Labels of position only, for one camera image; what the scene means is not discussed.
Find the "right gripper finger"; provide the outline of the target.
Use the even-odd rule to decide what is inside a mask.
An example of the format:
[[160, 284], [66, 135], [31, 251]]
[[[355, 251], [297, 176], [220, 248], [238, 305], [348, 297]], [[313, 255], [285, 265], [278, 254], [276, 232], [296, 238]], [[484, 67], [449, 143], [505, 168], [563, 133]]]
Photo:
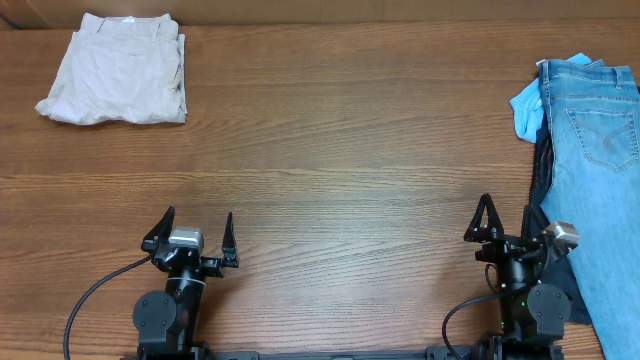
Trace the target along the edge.
[[464, 233], [466, 242], [487, 243], [502, 239], [504, 228], [490, 194], [480, 197], [472, 220]]
[[524, 207], [521, 237], [532, 240], [546, 228], [546, 216], [539, 205], [528, 204]]

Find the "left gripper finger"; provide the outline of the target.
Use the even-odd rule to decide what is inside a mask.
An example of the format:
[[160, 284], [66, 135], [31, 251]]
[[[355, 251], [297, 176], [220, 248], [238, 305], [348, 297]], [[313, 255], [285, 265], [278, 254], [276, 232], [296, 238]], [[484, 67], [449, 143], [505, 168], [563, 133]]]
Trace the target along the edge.
[[238, 268], [239, 257], [237, 252], [236, 239], [233, 226], [233, 213], [230, 212], [227, 216], [225, 232], [223, 236], [223, 242], [221, 246], [223, 253], [223, 266]]
[[155, 253], [158, 248], [168, 242], [173, 229], [175, 208], [169, 206], [161, 220], [144, 236], [141, 250], [146, 253]]

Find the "blue denim jeans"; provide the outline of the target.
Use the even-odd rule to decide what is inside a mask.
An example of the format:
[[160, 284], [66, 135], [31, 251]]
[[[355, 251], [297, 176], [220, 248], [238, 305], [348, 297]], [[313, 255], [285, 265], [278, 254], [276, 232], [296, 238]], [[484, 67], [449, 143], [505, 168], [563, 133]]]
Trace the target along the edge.
[[631, 69], [546, 60], [542, 104], [554, 151], [541, 208], [581, 239], [569, 255], [608, 359], [639, 356], [639, 91]]

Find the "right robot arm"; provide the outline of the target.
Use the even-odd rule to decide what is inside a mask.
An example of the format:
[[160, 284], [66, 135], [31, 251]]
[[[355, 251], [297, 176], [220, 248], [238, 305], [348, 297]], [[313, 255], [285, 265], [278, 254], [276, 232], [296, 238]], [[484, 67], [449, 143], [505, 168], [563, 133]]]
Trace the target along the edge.
[[481, 339], [468, 359], [561, 359], [554, 343], [564, 336], [571, 300], [556, 285], [542, 281], [552, 262], [565, 257], [580, 240], [576, 228], [554, 222], [534, 236], [504, 233], [491, 196], [480, 197], [464, 234], [467, 242], [482, 245], [475, 259], [495, 267], [501, 331]]

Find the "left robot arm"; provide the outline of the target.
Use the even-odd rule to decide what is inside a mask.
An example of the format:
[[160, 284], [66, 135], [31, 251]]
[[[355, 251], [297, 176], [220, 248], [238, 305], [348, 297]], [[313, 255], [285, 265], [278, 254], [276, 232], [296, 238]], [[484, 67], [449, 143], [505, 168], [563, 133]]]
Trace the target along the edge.
[[212, 359], [209, 345], [196, 341], [195, 334], [206, 280], [222, 278], [225, 268], [239, 266], [233, 215], [227, 216], [220, 258], [205, 256], [203, 232], [174, 227], [174, 217], [175, 209], [169, 207], [141, 244], [150, 262], [168, 278], [164, 290], [143, 295], [134, 306], [137, 357]]

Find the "light blue shirt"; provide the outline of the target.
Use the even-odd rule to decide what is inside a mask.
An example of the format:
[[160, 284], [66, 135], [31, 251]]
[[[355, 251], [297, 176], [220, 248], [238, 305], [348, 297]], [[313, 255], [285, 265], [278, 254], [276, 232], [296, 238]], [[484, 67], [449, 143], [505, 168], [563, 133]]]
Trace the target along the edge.
[[514, 112], [516, 135], [525, 141], [535, 143], [539, 137], [537, 132], [545, 123], [539, 79], [536, 78], [517, 96], [512, 98], [510, 105]]

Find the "folded beige trousers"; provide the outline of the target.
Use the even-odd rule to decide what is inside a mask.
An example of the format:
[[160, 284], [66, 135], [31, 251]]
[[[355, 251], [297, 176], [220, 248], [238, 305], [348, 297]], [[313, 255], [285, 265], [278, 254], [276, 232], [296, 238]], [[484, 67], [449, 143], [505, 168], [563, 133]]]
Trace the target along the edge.
[[73, 125], [186, 122], [185, 40], [170, 15], [83, 15], [35, 110]]

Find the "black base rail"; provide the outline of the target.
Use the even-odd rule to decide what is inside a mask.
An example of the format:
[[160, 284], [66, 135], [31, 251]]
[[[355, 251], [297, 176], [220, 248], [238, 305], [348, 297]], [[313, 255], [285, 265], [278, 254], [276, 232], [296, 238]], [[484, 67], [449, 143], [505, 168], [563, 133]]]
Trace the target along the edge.
[[564, 360], [560, 346], [542, 349], [503, 346], [500, 352], [491, 353], [487, 347], [455, 346], [456, 357], [446, 346], [429, 346], [421, 351], [365, 351], [352, 353], [281, 353], [260, 354], [258, 352], [205, 353], [203, 356], [186, 355], [129, 355], [122, 360], [134, 359], [211, 359], [211, 360]]

